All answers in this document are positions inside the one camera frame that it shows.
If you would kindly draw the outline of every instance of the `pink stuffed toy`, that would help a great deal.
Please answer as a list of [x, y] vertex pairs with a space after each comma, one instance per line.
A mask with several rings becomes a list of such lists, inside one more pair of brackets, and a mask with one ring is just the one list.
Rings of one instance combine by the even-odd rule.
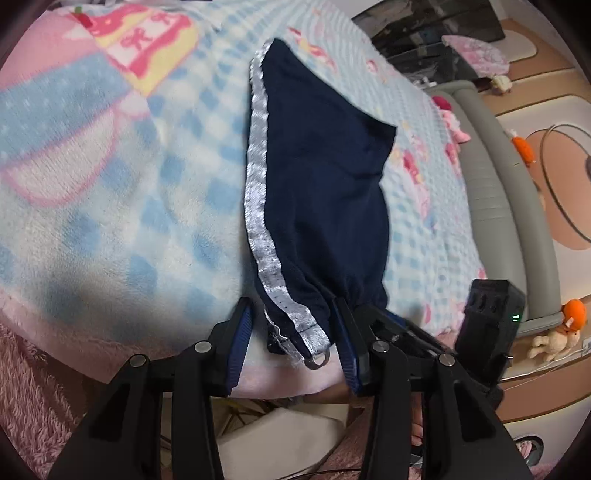
[[439, 115], [446, 124], [447, 129], [452, 134], [452, 139], [455, 143], [460, 144], [470, 140], [470, 135], [460, 129], [460, 122], [456, 115], [450, 110], [439, 110]]
[[460, 151], [459, 144], [470, 140], [470, 135], [460, 129], [460, 122], [452, 112], [452, 105], [444, 97], [434, 96], [433, 103], [439, 108], [439, 115], [445, 122], [445, 125], [452, 135], [452, 140], [456, 145], [457, 152]]

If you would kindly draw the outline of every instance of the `blue gripper pad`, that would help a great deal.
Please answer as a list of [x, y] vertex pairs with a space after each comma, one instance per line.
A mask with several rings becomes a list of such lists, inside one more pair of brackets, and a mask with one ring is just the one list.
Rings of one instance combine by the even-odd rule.
[[336, 339], [336, 348], [339, 352], [340, 366], [345, 375], [345, 381], [353, 393], [357, 394], [361, 389], [361, 382], [359, 380], [359, 367], [357, 365], [357, 357], [353, 344], [349, 338], [345, 321], [338, 307], [333, 301], [332, 313], [334, 322], [330, 326]]
[[251, 339], [252, 315], [252, 303], [250, 303], [249, 300], [238, 320], [236, 333], [234, 334], [232, 346], [230, 347], [230, 352], [228, 354], [226, 388], [229, 391], [238, 385], [238, 380], [240, 379], [244, 357], [246, 357], [246, 349], [248, 348], [248, 342]]

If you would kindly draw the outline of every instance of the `fleece blanket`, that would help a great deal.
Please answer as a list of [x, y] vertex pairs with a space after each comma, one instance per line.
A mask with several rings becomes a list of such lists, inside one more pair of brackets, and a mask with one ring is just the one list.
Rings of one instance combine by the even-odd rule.
[[[357, 108], [398, 127], [381, 187], [388, 307], [453, 333], [483, 276], [457, 149], [437, 108], [324, 0], [122, 3], [46, 12], [0, 71], [0, 308], [17, 334], [108, 381], [259, 303], [243, 219], [249, 64], [282, 38]], [[258, 308], [236, 395], [342, 379], [266, 350]]]

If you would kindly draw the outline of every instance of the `orange stuffed toy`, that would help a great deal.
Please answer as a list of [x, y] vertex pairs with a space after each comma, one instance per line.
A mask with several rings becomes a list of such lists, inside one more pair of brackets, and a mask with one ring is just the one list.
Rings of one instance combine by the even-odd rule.
[[549, 334], [537, 336], [531, 342], [532, 348], [527, 352], [529, 358], [545, 353], [544, 362], [551, 362], [556, 356], [564, 356], [580, 339], [580, 331], [587, 323], [587, 309], [582, 301], [569, 300], [562, 312], [562, 325], [551, 330]]
[[531, 148], [531, 145], [525, 138], [513, 137], [511, 141], [513, 142], [513, 145], [515, 145], [515, 149], [519, 152], [519, 155], [521, 155], [521, 159], [525, 165], [529, 166], [535, 162], [534, 149]]

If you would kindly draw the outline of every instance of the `gray bed frame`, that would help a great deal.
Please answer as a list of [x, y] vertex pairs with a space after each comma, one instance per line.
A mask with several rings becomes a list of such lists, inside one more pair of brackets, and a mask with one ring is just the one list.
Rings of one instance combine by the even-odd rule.
[[470, 82], [438, 85], [462, 130], [460, 165], [474, 241], [489, 278], [506, 278], [527, 297], [518, 336], [562, 323], [558, 266], [550, 229], [521, 157]]

